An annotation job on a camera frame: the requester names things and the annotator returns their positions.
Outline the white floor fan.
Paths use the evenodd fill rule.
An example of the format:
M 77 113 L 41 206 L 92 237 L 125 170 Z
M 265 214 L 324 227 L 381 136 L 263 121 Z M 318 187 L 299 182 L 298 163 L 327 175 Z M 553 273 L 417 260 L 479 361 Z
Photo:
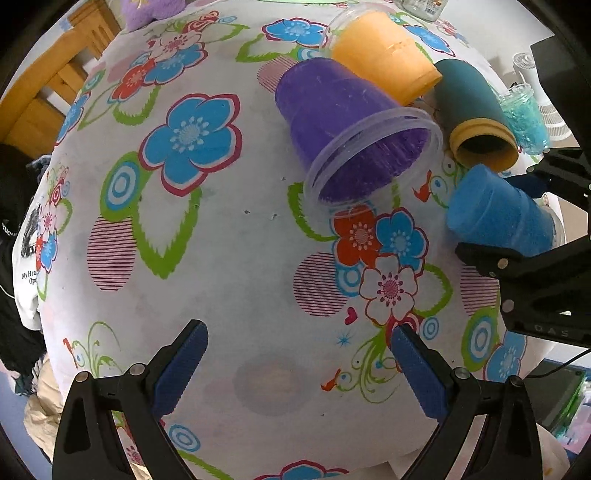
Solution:
M 566 140 L 571 135 L 571 130 L 542 87 L 534 56 L 528 52 L 516 53 L 513 55 L 512 62 L 516 74 L 532 87 L 550 140 L 552 142 Z

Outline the orange plastic cup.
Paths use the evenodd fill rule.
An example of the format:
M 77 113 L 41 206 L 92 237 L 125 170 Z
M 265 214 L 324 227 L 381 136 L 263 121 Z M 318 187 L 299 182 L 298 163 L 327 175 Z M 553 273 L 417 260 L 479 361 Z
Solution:
M 325 30 L 325 55 L 407 106 L 443 75 L 392 16 L 391 8 L 376 3 L 343 11 Z

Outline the purple plush toy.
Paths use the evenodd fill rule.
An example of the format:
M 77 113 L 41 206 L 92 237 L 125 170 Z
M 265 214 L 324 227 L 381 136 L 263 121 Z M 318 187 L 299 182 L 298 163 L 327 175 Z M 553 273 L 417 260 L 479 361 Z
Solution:
M 132 32 L 153 21 L 165 20 L 182 12 L 185 0 L 122 0 L 121 14 L 125 28 Z

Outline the floral white tablecloth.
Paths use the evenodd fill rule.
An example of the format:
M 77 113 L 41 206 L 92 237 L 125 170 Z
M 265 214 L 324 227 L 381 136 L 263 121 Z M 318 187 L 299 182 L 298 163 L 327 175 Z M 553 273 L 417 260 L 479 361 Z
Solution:
M 446 226 L 449 151 L 325 211 L 274 96 L 356 2 L 197 1 L 124 27 L 77 93 L 14 248 L 22 323 L 61 394 L 148 361 L 191 319 L 204 360 L 164 428 L 200 479 L 398 478 L 426 418 L 387 345 L 411 325 L 503 381 L 549 342 L 510 333 Z

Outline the glass jar green lid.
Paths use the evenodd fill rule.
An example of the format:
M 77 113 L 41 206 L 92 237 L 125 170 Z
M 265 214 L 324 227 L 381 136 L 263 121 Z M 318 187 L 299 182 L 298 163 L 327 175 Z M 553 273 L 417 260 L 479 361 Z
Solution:
M 448 3 L 448 0 L 403 0 L 402 7 L 422 20 L 435 22 Z

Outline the purple plastic cup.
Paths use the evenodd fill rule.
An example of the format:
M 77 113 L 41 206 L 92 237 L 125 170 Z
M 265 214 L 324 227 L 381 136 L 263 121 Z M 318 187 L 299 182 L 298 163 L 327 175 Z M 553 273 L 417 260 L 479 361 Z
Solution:
M 276 152 L 301 177 L 304 211 L 317 218 L 381 205 L 394 181 L 409 184 L 444 157 L 443 132 L 430 114 L 335 60 L 290 67 L 274 102 L 283 119 Z

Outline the dark teal yellow-rimmed cup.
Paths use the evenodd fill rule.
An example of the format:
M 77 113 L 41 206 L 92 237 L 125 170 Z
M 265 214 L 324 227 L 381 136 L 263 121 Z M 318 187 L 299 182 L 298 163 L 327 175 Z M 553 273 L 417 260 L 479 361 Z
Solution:
M 434 89 L 438 121 L 455 160 L 468 169 L 483 164 L 497 173 L 514 166 L 517 141 L 485 77 L 458 59 L 440 60 L 435 67 L 442 75 Z

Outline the blue plastic cup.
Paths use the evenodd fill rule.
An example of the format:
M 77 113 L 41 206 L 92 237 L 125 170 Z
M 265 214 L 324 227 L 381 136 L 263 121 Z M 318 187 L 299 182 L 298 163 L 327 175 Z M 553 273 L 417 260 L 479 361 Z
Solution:
M 458 240 L 534 257 L 565 244 L 560 218 L 483 164 L 468 171 L 451 197 L 447 227 Z

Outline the wooden chair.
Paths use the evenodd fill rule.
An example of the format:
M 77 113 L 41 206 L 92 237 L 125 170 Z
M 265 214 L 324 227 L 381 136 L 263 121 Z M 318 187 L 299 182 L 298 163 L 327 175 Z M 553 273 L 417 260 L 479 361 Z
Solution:
M 35 59 L 1 100 L 1 142 L 30 158 L 53 150 L 65 120 L 57 107 L 41 96 L 48 88 L 72 105 L 88 74 L 76 56 L 99 59 L 120 32 L 104 1 L 87 1 L 67 16 L 72 28 Z

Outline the light teal plastic cup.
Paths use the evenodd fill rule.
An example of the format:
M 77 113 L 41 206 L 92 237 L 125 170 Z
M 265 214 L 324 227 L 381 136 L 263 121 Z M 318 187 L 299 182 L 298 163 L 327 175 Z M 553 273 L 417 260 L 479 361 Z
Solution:
M 500 95 L 499 103 L 509 129 L 525 153 L 541 155 L 550 149 L 550 137 L 529 84 L 512 85 Z

